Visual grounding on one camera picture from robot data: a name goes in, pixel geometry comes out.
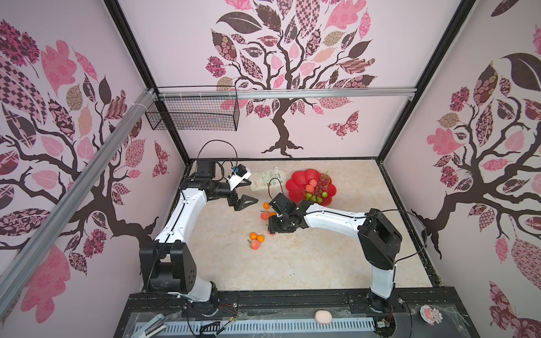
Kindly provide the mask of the red flower-shaped fruit bowl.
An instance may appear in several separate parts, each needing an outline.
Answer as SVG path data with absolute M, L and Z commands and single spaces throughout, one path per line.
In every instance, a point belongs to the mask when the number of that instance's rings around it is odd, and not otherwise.
M 306 197 L 305 197 L 306 194 L 311 194 L 312 196 L 316 196 L 314 192 L 313 193 L 306 192 L 305 187 L 307 184 L 309 184 L 310 180 L 318 180 L 318 177 L 320 176 L 320 174 L 321 173 L 315 169 L 300 170 L 293 173 L 292 177 L 286 182 L 286 189 L 288 191 L 290 200 L 298 204 L 301 201 L 306 200 Z M 325 199 L 321 197 L 323 199 L 323 202 L 319 205 L 329 206 L 332 203 L 332 198 L 337 194 L 337 192 L 338 192 L 337 188 L 335 187 L 333 183 L 331 183 L 328 187 L 328 197 Z

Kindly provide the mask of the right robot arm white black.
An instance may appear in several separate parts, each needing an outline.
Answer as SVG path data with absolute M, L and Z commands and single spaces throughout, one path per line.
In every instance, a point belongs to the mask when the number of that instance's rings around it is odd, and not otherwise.
M 367 213 L 338 211 L 309 200 L 296 204 L 282 193 L 276 195 L 269 205 L 276 212 L 269 218 L 270 234 L 314 228 L 357 238 L 365 259 L 371 265 L 367 304 L 377 313 L 391 311 L 396 257 L 400 252 L 402 235 L 382 211 L 375 208 Z

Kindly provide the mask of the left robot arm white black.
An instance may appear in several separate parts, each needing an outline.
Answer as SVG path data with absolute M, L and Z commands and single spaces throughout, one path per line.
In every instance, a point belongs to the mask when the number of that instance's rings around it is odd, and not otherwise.
M 183 178 L 178 199 L 164 229 L 156 239 L 139 251 L 143 290 L 146 294 L 168 294 L 188 301 L 218 306 L 215 283 L 198 276 L 197 264 L 190 252 L 189 241 L 203 208 L 210 201 L 225 199 L 235 211 L 242 211 L 258 202 L 247 195 L 238 195 L 238 187 L 249 187 L 251 171 L 242 164 L 232 173 L 215 179 L 217 161 L 197 162 L 194 173 Z

